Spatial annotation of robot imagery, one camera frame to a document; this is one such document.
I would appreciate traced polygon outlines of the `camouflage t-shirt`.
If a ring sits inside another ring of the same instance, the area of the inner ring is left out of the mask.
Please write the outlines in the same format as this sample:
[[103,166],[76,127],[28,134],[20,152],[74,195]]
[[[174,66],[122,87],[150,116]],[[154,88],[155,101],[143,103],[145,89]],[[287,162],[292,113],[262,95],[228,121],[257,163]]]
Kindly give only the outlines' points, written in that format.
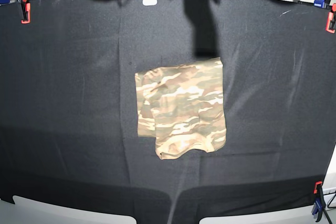
[[138,136],[155,138],[160,159],[190,150],[215,152],[226,143],[223,63],[211,58],[134,75]]

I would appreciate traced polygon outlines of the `black table cloth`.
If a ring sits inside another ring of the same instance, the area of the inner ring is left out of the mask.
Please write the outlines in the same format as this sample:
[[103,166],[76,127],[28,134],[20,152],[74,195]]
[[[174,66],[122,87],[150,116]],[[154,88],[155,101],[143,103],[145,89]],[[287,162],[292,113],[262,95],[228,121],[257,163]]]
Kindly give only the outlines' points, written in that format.
[[[1,199],[138,223],[308,206],[335,146],[325,9],[277,0],[35,0],[1,7]],[[220,57],[227,142],[157,157],[134,75]]]

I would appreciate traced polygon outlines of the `red clamp left edge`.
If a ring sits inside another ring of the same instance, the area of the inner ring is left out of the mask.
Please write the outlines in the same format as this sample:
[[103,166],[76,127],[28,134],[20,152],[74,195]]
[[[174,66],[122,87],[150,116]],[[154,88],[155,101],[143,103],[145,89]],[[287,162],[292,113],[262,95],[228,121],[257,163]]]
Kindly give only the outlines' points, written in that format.
[[21,23],[29,24],[30,23],[30,2],[29,0],[15,0],[18,4],[20,14],[22,16]]

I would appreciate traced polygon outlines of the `red clamp edge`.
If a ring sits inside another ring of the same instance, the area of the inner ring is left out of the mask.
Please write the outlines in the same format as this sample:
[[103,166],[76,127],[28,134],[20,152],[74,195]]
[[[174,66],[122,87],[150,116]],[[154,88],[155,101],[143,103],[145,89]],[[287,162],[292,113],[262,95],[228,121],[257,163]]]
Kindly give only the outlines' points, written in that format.
[[328,13],[327,23],[326,23],[326,31],[332,34],[335,34],[335,10],[336,3],[332,4],[331,10]]
[[30,23],[30,2],[29,0],[15,0],[18,4],[20,14],[22,16],[21,23],[29,24]]

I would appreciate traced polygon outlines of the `red clamp right edge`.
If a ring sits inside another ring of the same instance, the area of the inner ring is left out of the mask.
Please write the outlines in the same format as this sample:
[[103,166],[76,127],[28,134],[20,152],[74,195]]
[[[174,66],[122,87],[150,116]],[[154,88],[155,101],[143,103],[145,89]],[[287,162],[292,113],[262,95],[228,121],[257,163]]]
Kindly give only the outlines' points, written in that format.
[[332,4],[331,10],[328,13],[327,23],[326,23],[326,31],[332,34],[335,34],[335,10],[336,3]]

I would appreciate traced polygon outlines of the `orange black clamp bottom right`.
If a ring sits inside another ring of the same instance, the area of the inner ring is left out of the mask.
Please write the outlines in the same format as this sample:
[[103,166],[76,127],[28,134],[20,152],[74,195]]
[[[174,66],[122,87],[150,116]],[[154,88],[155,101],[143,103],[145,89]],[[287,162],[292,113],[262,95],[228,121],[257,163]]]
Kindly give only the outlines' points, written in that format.
[[318,181],[314,186],[314,205],[312,210],[312,215],[316,217],[316,222],[322,219],[323,211],[325,210],[325,201],[323,196],[322,181]]

